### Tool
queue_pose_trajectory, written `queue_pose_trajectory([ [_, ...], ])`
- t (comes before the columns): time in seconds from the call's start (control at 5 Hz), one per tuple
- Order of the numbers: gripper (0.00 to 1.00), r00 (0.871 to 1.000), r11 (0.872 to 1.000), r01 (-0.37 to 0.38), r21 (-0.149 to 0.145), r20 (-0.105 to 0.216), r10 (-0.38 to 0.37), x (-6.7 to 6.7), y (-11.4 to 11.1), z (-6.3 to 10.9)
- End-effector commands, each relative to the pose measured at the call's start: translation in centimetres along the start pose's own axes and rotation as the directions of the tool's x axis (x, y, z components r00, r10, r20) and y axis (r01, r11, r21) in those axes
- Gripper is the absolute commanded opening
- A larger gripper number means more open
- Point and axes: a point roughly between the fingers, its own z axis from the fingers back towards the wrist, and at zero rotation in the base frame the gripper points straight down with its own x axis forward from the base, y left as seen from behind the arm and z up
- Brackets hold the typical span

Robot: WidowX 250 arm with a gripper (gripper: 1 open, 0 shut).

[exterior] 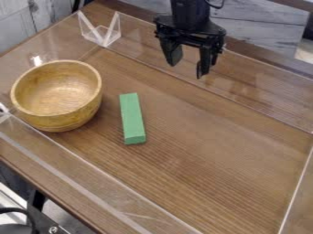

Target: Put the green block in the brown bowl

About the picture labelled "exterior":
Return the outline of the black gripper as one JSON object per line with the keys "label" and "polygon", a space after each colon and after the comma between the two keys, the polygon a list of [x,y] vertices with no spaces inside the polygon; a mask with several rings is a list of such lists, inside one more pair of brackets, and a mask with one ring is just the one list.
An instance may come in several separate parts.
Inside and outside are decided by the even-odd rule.
{"label": "black gripper", "polygon": [[154,24],[156,37],[161,41],[165,59],[172,67],[176,67],[182,60],[182,45],[200,48],[197,79],[201,79],[217,64],[220,48],[225,45],[226,30],[210,19],[200,23],[196,28],[182,28],[176,25],[173,16],[157,16]]}

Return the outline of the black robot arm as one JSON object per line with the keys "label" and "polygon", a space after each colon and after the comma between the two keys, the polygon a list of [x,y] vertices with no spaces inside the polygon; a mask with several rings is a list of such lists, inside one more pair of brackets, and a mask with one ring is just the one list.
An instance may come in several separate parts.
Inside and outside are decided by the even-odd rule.
{"label": "black robot arm", "polygon": [[154,17],[156,37],[160,39],[168,64],[176,67],[184,58],[182,46],[200,49],[197,78],[217,64],[224,51],[226,29],[210,20],[210,8],[221,9],[210,0],[170,0],[172,14]]}

